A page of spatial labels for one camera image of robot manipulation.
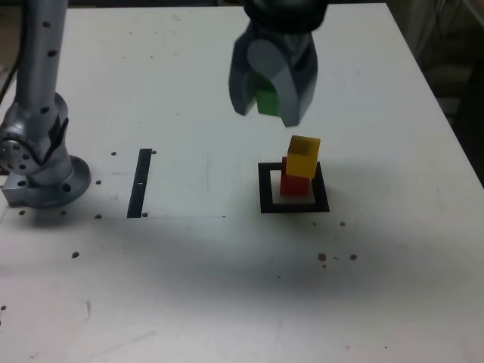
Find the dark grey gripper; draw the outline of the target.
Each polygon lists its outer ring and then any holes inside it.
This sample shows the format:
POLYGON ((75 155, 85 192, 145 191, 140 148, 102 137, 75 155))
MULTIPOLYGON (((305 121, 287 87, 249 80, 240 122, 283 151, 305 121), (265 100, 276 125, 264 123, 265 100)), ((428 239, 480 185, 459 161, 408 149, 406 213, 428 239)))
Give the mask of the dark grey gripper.
POLYGON ((279 117, 286 127, 298 126, 312 102, 317 75, 311 33, 278 33, 250 21, 234 43, 228 80, 232 107, 245 116, 256 87, 259 113, 279 117))

